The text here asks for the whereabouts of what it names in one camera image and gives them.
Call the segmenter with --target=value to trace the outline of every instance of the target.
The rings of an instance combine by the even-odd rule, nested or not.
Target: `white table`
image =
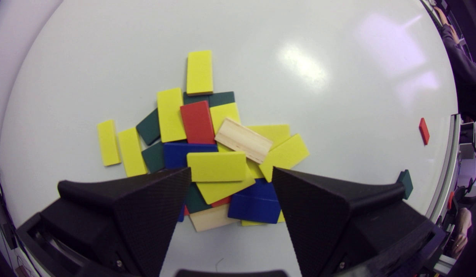
[[[408,203],[427,212],[458,111],[418,0],[65,0],[24,60],[4,119],[0,167],[15,224],[57,199],[59,180],[125,177],[122,165],[102,166],[96,124],[135,126],[157,91],[185,88],[187,53],[206,49],[215,92],[235,91],[243,124],[287,123],[303,136],[311,156],[295,170],[392,184],[409,169]],[[185,219],[161,275],[180,268],[300,275],[285,224],[196,233]]]

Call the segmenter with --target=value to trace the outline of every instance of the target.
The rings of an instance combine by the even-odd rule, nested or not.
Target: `rectangular block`
[[[183,105],[180,112],[189,144],[216,143],[207,101]]]
[[[143,158],[149,172],[157,172],[165,168],[163,144],[158,142],[143,151]]]
[[[163,156],[167,169],[187,167],[187,154],[197,152],[217,152],[216,144],[186,144],[167,142],[163,145]]]
[[[233,91],[214,93],[209,95],[209,107],[229,104],[235,102],[235,93]]]
[[[212,94],[212,52],[188,53],[187,94]]]
[[[242,126],[230,118],[225,118],[215,140],[235,151],[243,151],[248,159],[261,164],[273,142]]]
[[[228,196],[226,198],[223,198],[221,200],[218,200],[214,203],[211,204],[212,207],[217,207],[217,206],[221,206],[221,205],[224,205],[224,204],[229,204],[231,202],[231,196]]]
[[[235,182],[197,182],[206,203],[212,204],[255,184],[249,168],[246,168],[245,180]]]
[[[271,150],[291,137],[288,124],[247,126],[247,128],[272,140]]]
[[[115,135],[115,121],[104,121],[98,124],[97,129],[103,165],[119,164],[120,153],[118,152],[117,137]]]
[[[238,222],[238,219],[230,219],[228,217],[228,208],[229,204],[224,204],[219,207],[190,214],[190,220],[194,224],[195,231],[202,232]]]
[[[303,139],[297,133],[271,150],[267,154],[264,163],[259,165],[259,168],[267,181],[270,182],[272,181],[273,167],[291,169],[309,155],[310,153]]]
[[[209,110],[210,117],[212,119],[212,126],[214,128],[214,133],[217,133],[217,131],[219,131],[219,128],[221,128],[221,124],[223,124],[223,121],[226,117],[229,117],[232,120],[241,124],[240,114],[238,113],[238,106],[236,105],[236,103],[229,103],[226,105],[211,107]]]
[[[160,136],[158,109],[154,109],[141,123],[137,124],[136,129],[146,145],[153,144]]]
[[[192,169],[193,182],[245,180],[244,152],[189,153],[187,164]]]
[[[188,105],[195,102],[207,101],[209,102],[208,95],[188,95],[186,92],[183,93],[183,104]]]
[[[180,107],[183,106],[180,88],[158,92],[157,104],[161,142],[187,139],[180,114]]]
[[[419,121],[419,131],[421,132],[421,136],[423,137],[424,145],[428,145],[429,131],[428,127],[426,126],[426,121],[424,120],[424,117],[421,118],[421,121]]]
[[[206,201],[202,198],[202,194],[195,183],[191,183],[188,188],[185,206],[190,214],[211,208],[211,205],[206,204]]]
[[[146,174],[147,169],[141,153],[141,141],[136,128],[129,128],[118,133],[118,140],[127,177]]]

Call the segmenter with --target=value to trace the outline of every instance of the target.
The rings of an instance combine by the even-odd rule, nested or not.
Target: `textured black surface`
[[[304,277],[317,277],[351,216],[401,200],[404,187],[363,185],[274,168],[273,184]]]
[[[93,184],[61,181],[58,189],[62,198],[110,213],[143,275],[157,277],[189,184],[190,168],[183,168]]]

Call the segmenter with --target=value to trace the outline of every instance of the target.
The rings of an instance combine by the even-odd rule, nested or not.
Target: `dark green block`
[[[143,151],[143,158],[149,172],[157,172],[165,167],[163,144],[158,142]]]
[[[404,199],[409,199],[409,196],[411,195],[413,189],[409,170],[401,171],[400,175],[398,176],[397,182],[401,182],[405,187]]]
[[[209,95],[209,107],[215,107],[233,102],[235,102],[235,93],[233,91]]]
[[[141,123],[137,124],[136,129],[146,145],[155,142],[160,136],[158,109],[156,108]]]
[[[195,183],[191,183],[188,188],[187,198],[185,198],[185,205],[187,205],[188,212],[200,212],[201,210],[210,209],[211,205],[207,205],[202,197],[199,188]]]
[[[196,96],[188,96],[186,92],[183,93],[183,104],[191,104],[200,101],[209,101],[208,95],[196,95]]]

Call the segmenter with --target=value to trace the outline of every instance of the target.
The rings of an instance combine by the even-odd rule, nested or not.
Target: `red block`
[[[231,202],[231,196],[228,196],[226,198],[222,198],[221,200],[212,203],[211,206],[212,207],[218,207],[218,206],[221,206],[221,205],[224,205],[224,204],[228,204],[230,202]]]
[[[423,137],[424,145],[428,145],[429,132],[428,132],[428,127],[426,126],[426,121],[424,120],[424,117],[421,118],[421,121],[419,122],[419,131],[421,131],[421,135]]]
[[[189,144],[216,143],[207,101],[183,105],[180,107],[180,112]]]

